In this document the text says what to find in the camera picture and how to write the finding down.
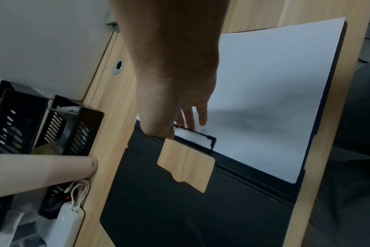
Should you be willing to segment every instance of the white cable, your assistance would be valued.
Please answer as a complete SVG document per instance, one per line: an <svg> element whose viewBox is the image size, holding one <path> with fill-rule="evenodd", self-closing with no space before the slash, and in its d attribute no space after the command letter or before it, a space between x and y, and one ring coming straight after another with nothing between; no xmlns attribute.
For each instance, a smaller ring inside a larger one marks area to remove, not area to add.
<svg viewBox="0 0 370 247"><path fill-rule="evenodd" d="M78 193L79 196L77 199L74 198L74 192L76 189L79 190L79 187L83 186L83 191L81 193ZM64 191L64 193L67 193L71 190L71 206L74 210L78 210L81 207L81 204L84 202L86 195L88 194L90 189L90 181L87 179L83 180L77 180L70 184L70 186L67 187L67 189Z"/></svg>

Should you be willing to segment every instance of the clipboard clip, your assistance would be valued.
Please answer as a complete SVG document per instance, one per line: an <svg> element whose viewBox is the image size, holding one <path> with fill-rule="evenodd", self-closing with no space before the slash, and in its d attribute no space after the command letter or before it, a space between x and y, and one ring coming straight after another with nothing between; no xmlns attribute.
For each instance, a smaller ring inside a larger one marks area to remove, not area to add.
<svg viewBox="0 0 370 247"><path fill-rule="evenodd" d="M178 126L177 124L173 124L173 126L174 126L175 128L186 129L186 130L189 130L189 131L191 131L191 132L193 132L193 133L196 133L196 134L198 134L198 135L201 135L201 136L206 137L208 140L211 140L211 148L210 148L210 149L205 148L205 147L203 147L203 146L201 146L201 145L198 145L198 144L196 144L196 143L190 142L190 141L185 140L185 139L183 139L183 138L181 138L181 137L178 137L178 136L175 136L175 139L179 139L179 140L181 140L182 142L186 143L186 144L187 144L187 145L189 145L189 146L196 145L198 149L205 149L207 153L212 153L212 152L213 152L213 148L215 147L215 143L216 143L216 138L215 138L215 137L213 137L213 136L209 136L209 135L205 135L205 134L203 134L203 133L200 133L200 132L197 132L197 131L194 131L194 130L191 130L191 129L188 129L188 128L185 128L185 127L180 127L180 126Z"/></svg>

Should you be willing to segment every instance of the forearm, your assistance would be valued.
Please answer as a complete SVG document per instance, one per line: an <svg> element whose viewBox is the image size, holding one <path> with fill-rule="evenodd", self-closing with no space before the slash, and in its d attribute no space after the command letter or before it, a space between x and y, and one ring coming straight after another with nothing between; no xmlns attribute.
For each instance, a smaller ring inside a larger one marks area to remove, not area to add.
<svg viewBox="0 0 370 247"><path fill-rule="evenodd" d="M109 2L137 77L186 77L188 72L216 70L229 0Z"/></svg>

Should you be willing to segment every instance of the hand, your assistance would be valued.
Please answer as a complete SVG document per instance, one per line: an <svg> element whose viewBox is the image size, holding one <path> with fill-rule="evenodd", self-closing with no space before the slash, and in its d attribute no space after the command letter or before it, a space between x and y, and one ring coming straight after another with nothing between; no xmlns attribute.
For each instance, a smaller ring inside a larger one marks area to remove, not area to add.
<svg viewBox="0 0 370 247"><path fill-rule="evenodd" d="M200 125L206 125L208 100L216 85L216 56L208 63L170 76L143 73L137 78L137 106L144 133L174 139L174 121L180 127L186 122L186 127L194 130L192 107L196 107Z"/></svg>

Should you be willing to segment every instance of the wooden tab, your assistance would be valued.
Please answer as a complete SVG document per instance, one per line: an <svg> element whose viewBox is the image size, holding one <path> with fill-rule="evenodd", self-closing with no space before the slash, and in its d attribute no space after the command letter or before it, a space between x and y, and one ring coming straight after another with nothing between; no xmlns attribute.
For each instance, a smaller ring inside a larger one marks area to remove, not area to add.
<svg viewBox="0 0 370 247"><path fill-rule="evenodd" d="M204 193L215 159L179 142L166 139L157 163L169 171L177 182L186 182Z"/></svg>

